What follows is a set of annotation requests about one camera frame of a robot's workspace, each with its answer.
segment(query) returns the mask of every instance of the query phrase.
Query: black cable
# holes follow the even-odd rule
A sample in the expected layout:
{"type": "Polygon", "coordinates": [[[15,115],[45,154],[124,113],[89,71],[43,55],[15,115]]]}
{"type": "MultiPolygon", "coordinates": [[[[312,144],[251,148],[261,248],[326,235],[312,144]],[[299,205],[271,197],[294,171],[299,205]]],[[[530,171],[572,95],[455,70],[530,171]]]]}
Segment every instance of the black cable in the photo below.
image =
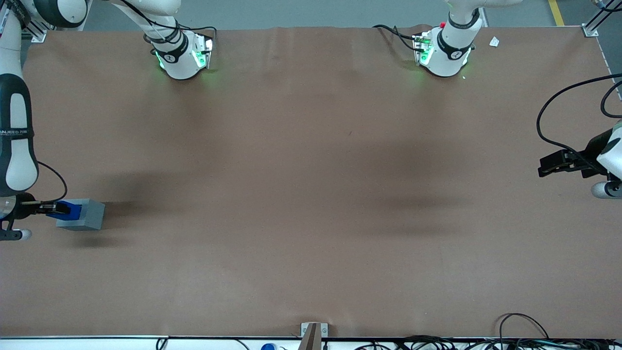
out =
{"type": "Polygon", "coordinates": [[[546,329],[544,329],[544,327],[542,327],[540,322],[536,321],[536,319],[534,319],[533,317],[531,317],[529,315],[525,315],[524,313],[509,313],[501,320],[501,323],[499,324],[499,338],[500,339],[503,339],[503,324],[505,323],[505,321],[508,320],[508,318],[510,318],[512,316],[520,316],[522,318],[526,318],[526,319],[531,320],[532,322],[537,324],[538,327],[540,327],[540,329],[544,333],[544,336],[546,337],[546,339],[550,339],[548,332],[546,331],[546,329]]]}
{"type": "Polygon", "coordinates": [[[620,11],[622,11],[622,8],[620,8],[620,9],[608,9],[607,7],[603,7],[601,9],[601,11],[605,11],[605,12],[620,12],[620,11]]]}
{"type": "Polygon", "coordinates": [[[533,339],[532,341],[534,341],[535,343],[540,343],[543,346],[548,346],[550,348],[565,349],[565,350],[587,350],[585,349],[585,346],[581,346],[580,348],[577,348],[576,346],[566,346],[566,345],[554,343],[552,341],[541,341],[539,339],[533,339]]]}
{"type": "MultiPolygon", "coordinates": [[[[613,2],[614,2],[614,1],[615,1],[615,0],[611,0],[611,1],[607,4],[607,6],[609,6],[609,5],[613,4],[613,2]]],[[[619,3],[618,3],[615,7],[614,7],[614,9],[617,9],[620,5],[622,5],[622,2],[619,2],[619,3]]],[[[593,21],[597,20],[597,19],[599,18],[598,16],[599,16],[601,13],[603,13],[603,12],[604,12],[604,11],[602,11],[602,10],[601,10],[598,14],[594,15],[594,17],[592,17],[592,19],[590,19],[590,22],[588,22],[588,24],[586,24],[585,26],[586,26],[586,27],[589,27],[589,26],[590,26],[590,24],[592,24],[592,22],[593,22],[593,21]]],[[[600,18],[600,22],[598,22],[598,23],[594,26],[594,28],[598,28],[601,24],[603,24],[603,22],[605,21],[605,19],[609,18],[609,16],[610,16],[610,15],[611,15],[611,12],[608,12],[607,14],[605,14],[604,16],[602,16],[602,17],[600,18]]]]}
{"type": "Polygon", "coordinates": [[[425,50],[423,50],[423,49],[418,49],[418,48],[416,48],[416,47],[410,46],[410,45],[406,42],[406,40],[404,40],[404,39],[410,39],[410,40],[412,40],[412,36],[408,36],[408,35],[405,35],[405,34],[400,33],[400,32],[399,32],[399,30],[397,29],[397,26],[394,26],[394,27],[393,27],[393,29],[391,29],[391,28],[389,28],[388,26],[385,26],[384,24],[376,24],[376,25],[375,25],[375,26],[373,26],[372,28],[386,29],[386,30],[387,30],[387,31],[389,31],[391,34],[393,34],[393,35],[397,36],[397,37],[399,38],[399,40],[401,40],[401,41],[402,41],[402,43],[403,43],[404,45],[406,45],[406,47],[408,47],[409,49],[411,49],[411,50],[413,50],[413,51],[416,51],[416,52],[425,52],[425,50]]]}
{"type": "Polygon", "coordinates": [[[243,343],[241,340],[239,340],[239,339],[234,339],[234,340],[237,341],[238,343],[242,344],[242,346],[244,346],[246,348],[246,350],[250,350],[250,348],[248,348],[248,346],[245,343],[243,343]]]}
{"type": "Polygon", "coordinates": [[[218,32],[218,29],[214,26],[205,26],[200,28],[190,28],[189,26],[185,26],[183,24],[180,24],[179,26],[187,31],[202,31],[204,29],[211,29],[214,32],[214,38],[216,38],[216,32],[218,32]]]}
{"type": "Polygon", "coordinates": [[[615,340],[609,340],[607,345],[619,346],[622,348],[622,343],[618,343],[615,340]]]}
{"type": "Polygon", "coordinates": [[[588,342],[588,343],[591,343],[591,344],[592,344],[592,346],[593,346],[593,348],[592,348],[592,349],[593,349],[593,350],[600,350],[600,344],[599,344],[599,343],[597,343],[597,342],[595,342],[595,341],[591,341],[591,340],[589,340],[589,339],[586,339],[585,341],[586,341],[586,342],[588,342]]]}
{"type": "Polygon", "coordinates": [[[155,350],[164,350],[166,344],[169,342],[168,338],[160,338],[155,343],[155,350]]]}
{"type": "Polygon", "coordinates": [[[579,345],[581,348],[586,348],[585,344],[580,339],[556,339],[559,344],[574,344],[579,345]]]}
{"type": "Polygon", "coordinates": [[[496,345],[497,345],[497,343],[490,343],[489,345],[487,345],[484,348],[484,350],[490,350],[490,349],[492,349],[492,350],[499,350],[499,349],[497,349],[496,345]]]}
{"type": "Polygon", "coordinates": [[[363,345],[363,346],[359,346],[358,348],[354,349],[354,350],[367,350],[367,348],[373,346],[374,348],[378,347],[384,350],[393,350],[391,348],[389,348],[388,346],[382,345],[382,344],[376,344],[376,343],[371,343],[370,345],[363,345]]]}
{"type": "Polygon", "coordinates": [[[540,126],[540,120],[542,119],[542,115],[544,114],[544,111],[546,110],[546,108],[550,105],[551,102],[553,102],[553,100],[555,100],[559,95],[563,94],[564,92],[571,90],[573,88],[576,87],[580,87],[589,83],[595,83],[595,82],[599,82],[601,80],[607,80],[607,79],[612,79],[612,78],[620,78],[622,77],[622,73],[618,73],[618,74],[611,74],[611,75],[605,75],[604,77],[598,77],[598,78],[593,78],[593,79],[588,79],[588,80],[584,80],[582,82],[573,84],[569,87],[565,87],[561,90],[559,90],[555,95],[553,95],[548,101],[546,101],[546,103],[544,104],[544,106],[542,107],[542,109],[540,110],[540,113],[538,113],[538,118],[536,120],[536,130],[538,132],[538,136],[540,136],[540,138],[547,142],[550,143],[552,145],[564,148],[569,150],[570,152],[572,152],[578,159],[581,159],[585,164],[589,165],[592,169],[594,169],[595,171],[598,171],[599,173],[603,174],[603,171],[601,170],[601,167],[594,165],[592,162],[590,162],[589,160],[587,160],[585,157],[583,157],[579,152],[577,152],[575,149],[571,148],[570,146],[557,142],[557,141],[553,141],[551,139],[546,138],[543,134],[542,134],[542,129],[540,126]]]}
{"type": "Polygon", "coordinates": [[[622,114],[611,114],[605,109],[605,102],[607,102],[607,98],[609,98],[609,95],[611,95],[611,93],[614,92],[620,85],[622,85],[622,80],[615,83],[609,90],[607,90],[607,93],[603,96],[603,99],[600,100],[600,111],[609,118],[622,118],[622,114]]]}
{"type": "Polygon", "coordinates": [[[63,183],[63,187],[65,188],[65,190],[63,191],[63,195],[53,199],[51,201],[41,201],[42,204],[49,204],[49,203],[54,203],[57,201],[60,201],[61,199],[65,198],[67,196],[67,192],[69,191],[69,189],[67,188],[67,182],[65,182],[65,179],[63,178],[63,176],[61,174],[58,173],[58,171],[54,170],[54,168],[52,168],[51,166],[41,162],[41,161],[37,161],[37,163],[39,163],[39,165],[42,165],[46,168],[48,168],[50,171],[52,171],[54,174],[56,174],[56,176],[58,176],[58,178],[60,179],[60,181],[63,183]]]}
{"type": "Polygon", "coordinates": [[[436,337],[436,336],[423,336],[423,335],[409,336],[409,337],[404,338],[404,341],[412,342],[411,350],[419,350],[429,344],[434,345],[436,350],[456,350],[456,346],[451,340],[436,337]],[[421,345],[414,348],[415,344],[417,343],[421,343],[421,345]]]}
{"type": "Polygon", "coordinates": [[[382,28],[382,29],[386,29],[387,31],[391,32],[393,35],[399,35],[401,37],[403,37],[404,39],[411,39],[412,37],[405,35],[405,34],[401,34],[400,32],[398,32],[397,30],[389,27],[389,26],[385,26],[384,24],[376,24],[375,26],[373,26],[372,28],[382,28]]]}
{"type": "Polygon", "coordinates": [[[464,350],[472,350],[472,349],[477,348],[478,346],[484,345],[484,344],[490,344],[490,345],[501,344],[501,347],[503,347],[503,344],[514,345],[515,342],[514,341],[510,341],[510,340],[505,340],[505,339],[490,339],[490,340],[484,340],[484,341],[480,341],[480,342],[477,342],[475,344],[469,345],[464,350]]]}

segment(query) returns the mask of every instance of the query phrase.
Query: robot end effector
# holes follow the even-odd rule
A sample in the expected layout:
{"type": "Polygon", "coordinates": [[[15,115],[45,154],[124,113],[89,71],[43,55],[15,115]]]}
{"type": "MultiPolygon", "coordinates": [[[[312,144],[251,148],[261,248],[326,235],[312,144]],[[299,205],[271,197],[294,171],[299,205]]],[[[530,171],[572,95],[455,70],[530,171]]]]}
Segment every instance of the robot end effector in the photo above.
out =
{"type": "Polygon", "coordinates": [[[592,138],[578,155],[561,149],[540,159],[538,175],[581,171],[583,178],[603,175],[607,181],[592,186],[592,194],[600,199],[622,199],[622,121],[612,129],[592,138]]]}
{"type": "MultiPolygon", "coordinates": [[[[180,0],[113,0],[112,3],[152,39],[156,55],[161,58],[160,66],[169,76],[186,79],[207,67],[211,38],[180,28],[172,17],[180,7],[180,0]]],[[[86,0],[1,2],[0,16],[4,20],[0,24],[0,224],[8,222],[8,225],[6,229],[0,225],[0,240],[30,237],[28,230],[12,228],[15,220],[28,215],[60,215],[63,218],[57,217],[58,220],[71,223],[68,218],[77,212],[76,208],[92,207],[90,204],[71,206],[58,200],[40,202],[26,192],[37,181],[39,162],[34,154],[30,93],[23,79],[20,57],[21,30],[32,18],[57,27],[78,27],[87,12],[86,0]]],[[[89,209],[82,213],[93,219],[99,212],[89,209]]]]}

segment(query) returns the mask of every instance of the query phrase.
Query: yellow floor line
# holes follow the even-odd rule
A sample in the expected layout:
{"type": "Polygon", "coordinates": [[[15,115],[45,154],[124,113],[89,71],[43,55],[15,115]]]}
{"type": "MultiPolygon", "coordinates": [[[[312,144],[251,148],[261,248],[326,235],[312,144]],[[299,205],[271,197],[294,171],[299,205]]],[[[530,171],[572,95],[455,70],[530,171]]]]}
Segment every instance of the yellow floor line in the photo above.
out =
{"type": "Polygon", "coordinates": [[[562,18],[562,13],[559,12],[559,6],[557,5],[557,0],[549,0],[550,11],[553,12],[553,18],[555,19],[555,24],[558,26],[564,25],[564,19],[562,18]]]}

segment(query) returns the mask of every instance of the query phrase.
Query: gray floor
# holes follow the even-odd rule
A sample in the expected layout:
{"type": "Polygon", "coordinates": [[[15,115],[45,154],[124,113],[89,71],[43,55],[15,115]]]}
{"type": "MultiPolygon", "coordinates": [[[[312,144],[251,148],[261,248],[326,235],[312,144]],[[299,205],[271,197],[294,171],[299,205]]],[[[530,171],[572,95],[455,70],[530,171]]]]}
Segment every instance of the gray floor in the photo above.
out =
{"type": "MultiPolygon", "coordinates": [[[[219,29],[272,27],[371,27],[387,24],[411,27],[447,20],[442,0],[184,0],[177,19],[188,26],[219,29]]],[[[525,0],[506,9],[487,9],[491,26],[554,26],[547,0],[525,0]]],[[[114,6],[95,1],[86,31],[135,31],[136,26],[114,6]]]]}
{"type": "MultiPolygon", "coordinates": [[[[567,26],[586,23],[598,12],[587,0],[559,0],[559,10],[567,26]]],[[[612,73],[622,72],[622,12],[611,14],[598,27],[598,35],[609,69],[612,73]]]]}

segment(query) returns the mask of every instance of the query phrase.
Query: blue block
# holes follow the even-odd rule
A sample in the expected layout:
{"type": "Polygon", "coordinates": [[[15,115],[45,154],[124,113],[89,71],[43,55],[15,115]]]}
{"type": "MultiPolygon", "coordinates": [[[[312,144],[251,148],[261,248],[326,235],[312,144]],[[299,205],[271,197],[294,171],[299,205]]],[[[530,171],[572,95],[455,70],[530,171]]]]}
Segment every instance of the blue block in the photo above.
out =
{"type": "Polygon", "coordinates": [[[56,227],[71,231],[101,230],[106,206],[92,199],[67,199],[64,202],[80,206],[80,217],[77,220],[56,220],[56,227]]]}
{"type": "Polygon", "coordinates": [[[82,206],[72,204],[65,201],[58,201],[58,203],[65,204],[69,207],[69,214],[46,214],[45,216],[53,217],[54,219],[63,221],[74,221],[80,219],[80,213],[82,212],[82,206]]]}

